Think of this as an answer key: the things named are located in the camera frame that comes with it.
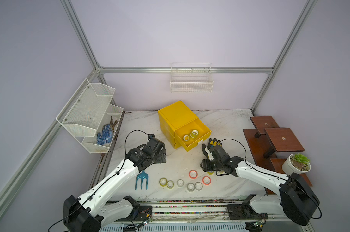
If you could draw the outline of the white tape roll left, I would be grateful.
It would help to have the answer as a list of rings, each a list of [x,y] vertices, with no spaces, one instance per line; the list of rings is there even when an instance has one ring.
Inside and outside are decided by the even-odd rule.
[[[177,186],[179,188],[183,187],[184,186],[184,181],[182,179],[177,180]]]

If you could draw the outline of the white tape roll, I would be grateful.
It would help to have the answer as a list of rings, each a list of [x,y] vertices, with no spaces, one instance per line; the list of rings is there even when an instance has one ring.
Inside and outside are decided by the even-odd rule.
[[[193,183],[187,184],[187,191],[193,192],[195,190],[195,185]]]
[[[183,187],[184,186],[184,181],[182,179],[177,180],[177,186],[179,188]]]
[[[201,191],[203,189],[203,184],[201,182],[196,182],[194,186],[197,191]]]

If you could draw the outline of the potted succulent white pot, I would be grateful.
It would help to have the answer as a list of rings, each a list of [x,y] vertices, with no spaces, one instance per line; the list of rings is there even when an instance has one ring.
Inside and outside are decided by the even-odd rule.
[[[311,170],[309,159],[301,153],[291,154],[281,166],[285,174],[305,174]]]

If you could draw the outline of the red tape roll lower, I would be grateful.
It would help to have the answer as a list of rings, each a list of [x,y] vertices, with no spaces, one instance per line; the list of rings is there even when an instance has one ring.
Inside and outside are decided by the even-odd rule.
[[[203,177],[202,182],[204,185],[208,186],[211,184],[211,178],[210,177]]]

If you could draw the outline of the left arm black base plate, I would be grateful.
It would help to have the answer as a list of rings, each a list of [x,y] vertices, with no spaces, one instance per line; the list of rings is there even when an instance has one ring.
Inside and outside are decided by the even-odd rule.
[[[142,222],[152,215],[153,206],[139,206],[126,218],[127,221]]]

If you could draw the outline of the white tape roll right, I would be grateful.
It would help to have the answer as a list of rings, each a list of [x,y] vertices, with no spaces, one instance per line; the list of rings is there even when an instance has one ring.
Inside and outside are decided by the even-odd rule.
[[[203,189],[203,184],[201,182],[196,182],[194,186],[197,191],[201,191]]]

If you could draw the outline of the yellow black work glove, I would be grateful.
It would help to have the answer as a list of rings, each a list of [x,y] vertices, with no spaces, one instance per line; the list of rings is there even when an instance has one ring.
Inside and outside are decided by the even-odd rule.
[[[214,139],[209,139],[208,143],[207,144],[202,144],[202,152],[203,154],[205,155],[205,157],[209,160],[213,160],[213,156],[210,152],[210,149],[212,147],[215,147],[215,146],[221,146],[222,147],[222,143],[220,140],[217,140],[216,138]]]

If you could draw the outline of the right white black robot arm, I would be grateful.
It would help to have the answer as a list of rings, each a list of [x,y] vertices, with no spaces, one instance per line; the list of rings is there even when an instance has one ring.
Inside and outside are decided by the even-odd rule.
[[[320,201],[299,174],[279,174],[256,166],[239,156],[230,157],[222,146],[202,145],[205,159],[200,167],[205,172],[222,172],[244,178],[271,190],[277,199],[254,195],[248,206],[258,214],[285,215],[294,223],[306,226],[319,209]]]

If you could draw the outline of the blue cloth item on shelf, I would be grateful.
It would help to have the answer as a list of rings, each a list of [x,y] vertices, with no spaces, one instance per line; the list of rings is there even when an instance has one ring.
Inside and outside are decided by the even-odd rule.
[[[110,144],[113,140],[113,129],[111,128],[111,124],[106,124],[103,126],[102,132],[97,134],[97,145],[106,145]]]

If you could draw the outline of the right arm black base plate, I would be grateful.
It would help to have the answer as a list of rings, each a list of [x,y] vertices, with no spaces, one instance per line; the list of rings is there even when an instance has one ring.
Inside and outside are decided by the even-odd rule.
[[[230,220],[268,219],[267,213],[258,214],[250,206],[227,205]]]

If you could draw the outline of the red tape roll upper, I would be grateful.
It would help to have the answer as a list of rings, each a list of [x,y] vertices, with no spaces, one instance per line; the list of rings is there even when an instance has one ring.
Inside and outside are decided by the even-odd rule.
[[[190,170],[189,177],[191,179],[196,179],[198,177],[198,173],[195,170]]]

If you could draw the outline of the white tape roll middle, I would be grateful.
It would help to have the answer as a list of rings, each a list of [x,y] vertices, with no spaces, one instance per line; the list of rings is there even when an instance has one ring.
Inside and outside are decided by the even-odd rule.
[[[195,190],[195,185],[193,183],[187,184],[187,191],[193,192]]]

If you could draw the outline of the red tape roll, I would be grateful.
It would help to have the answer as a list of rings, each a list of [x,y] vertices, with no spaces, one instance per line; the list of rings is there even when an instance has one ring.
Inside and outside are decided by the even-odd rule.
[[[210,177],[203,177],[202,182],[204,185],[208,186],[211,184],[211,178]]]
[[[198,177],[198,173],[195,170],[190,170],[189,177],[191,179],[196,179]]]

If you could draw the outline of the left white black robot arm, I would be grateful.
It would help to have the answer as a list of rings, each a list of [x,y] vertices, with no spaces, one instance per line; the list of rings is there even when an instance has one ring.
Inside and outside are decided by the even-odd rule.
[[[70,232],[98,232],[122,218],[135,218],[140,207],[131,196],[107,202],[126,182],[154,163],[166,162],[165,144],[150,135],[148,142],[128,151],[118,167],[95,187],[79,197],[70,196],[63,206],[63,224]]]

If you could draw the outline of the yellow plastic drawer cabinet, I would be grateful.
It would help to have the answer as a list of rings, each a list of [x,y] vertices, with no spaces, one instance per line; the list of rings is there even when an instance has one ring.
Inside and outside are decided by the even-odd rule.
[[[176,138],[175,131],[198,119],[182,101],[177,101],[158,111],[160,127],[174,149],[186,147],[183,136]]]

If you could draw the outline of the yellow top drawer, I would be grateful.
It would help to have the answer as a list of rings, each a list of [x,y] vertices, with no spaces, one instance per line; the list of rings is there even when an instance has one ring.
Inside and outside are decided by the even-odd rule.
[[[196,119],[175,130],[175,138],[188,152],[206,141],[211,136],[211,133],[211,129],[200,119]]]

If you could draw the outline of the white mesh two-tier wall shelf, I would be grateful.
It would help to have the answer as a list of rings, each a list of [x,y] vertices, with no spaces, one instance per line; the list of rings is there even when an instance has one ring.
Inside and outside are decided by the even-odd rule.
[[[123,108],[113,104],[115,89],[85,79],[62,111],[57,122],[75,138],[90,154],[107,153],[112,145],[97,145],[97,134],[113,120],[120,121]]]

